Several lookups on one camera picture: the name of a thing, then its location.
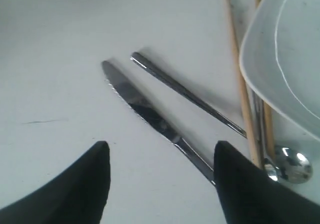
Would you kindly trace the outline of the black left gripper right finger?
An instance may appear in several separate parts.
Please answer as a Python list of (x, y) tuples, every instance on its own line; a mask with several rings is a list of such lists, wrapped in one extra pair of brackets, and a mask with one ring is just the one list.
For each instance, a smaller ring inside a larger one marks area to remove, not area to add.
[(318, 224), (320, 207), (270, 179), (233, 145), (218, 141), (213, 178), (229, 224)]

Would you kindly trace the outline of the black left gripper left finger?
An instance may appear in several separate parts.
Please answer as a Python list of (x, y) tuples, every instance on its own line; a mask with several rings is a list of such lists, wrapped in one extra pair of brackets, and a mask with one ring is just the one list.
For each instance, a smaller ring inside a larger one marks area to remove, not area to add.
[(110, 148), (98, 141), (50, 182), (2, 208), (0, 222), (99, 224), (110, 186)]

